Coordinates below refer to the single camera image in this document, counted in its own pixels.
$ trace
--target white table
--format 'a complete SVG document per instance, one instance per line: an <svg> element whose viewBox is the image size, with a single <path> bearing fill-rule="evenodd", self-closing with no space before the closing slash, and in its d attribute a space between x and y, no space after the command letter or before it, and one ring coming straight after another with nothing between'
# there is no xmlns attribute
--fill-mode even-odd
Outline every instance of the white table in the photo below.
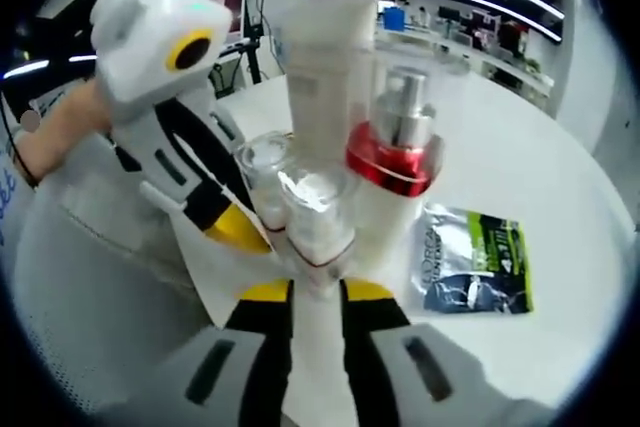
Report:
<svg viewBox="0 0 640 427"><path fill-rule="evenodd" d="M589 373L616 327L635 276L627 257L634 225L601 168L552 119L475 73L460 82L449 102L437 106L437 131L446 147L429 198L522 222L535 310L512 317L424 315L412 321L429 322L473 353L488 381L507 395L555 407ZM247 138L291 128L283 77L220 103ZM402 251L393 265L368 266L362 274L391 288L400 303L406 284L406 269L397 267L406 261ZM214 320L228 316L235 301L226 280L211 268L211 258L195 253L187 261L196 266L192 275ZM244 272L246 283L254 274ZM255 282L261 278L256 274ZM298 300L297 309L306 312L296 314L294 329L298 334L306 329L308 339L294 342L290 387L295 389L287 394L284 412L305 427L353 425L344 385L318 392L314 384L322 373L296 361L304 352L322 357L329 370L340 367L340 345L327 340L339 336L336 308ZM321 315L314 313L320 310ZM307 321L311 326L304 325L304 316L314 319Z"/></svg>
<svg viewBox="0 0 640 427"><path fill-rule="evenodd" d="M500 60L493 55L487 54L472 47L467 47L451 39L446 39L441 34L429 30L405 30L403 32L396 32L391 30L378 29L378 37L384 39L410 39L412 41L421 41L430 44L437 44L447 47L450 52L455 55L466 55L472 61L484 62L497 67L500 70L504 70L516 79L524 82L526 85L532 87L537 92L540 92L546 97L549 97L551 93L552 85L545 84L536 79L533 75L524 72L511 64Z"/></svg>

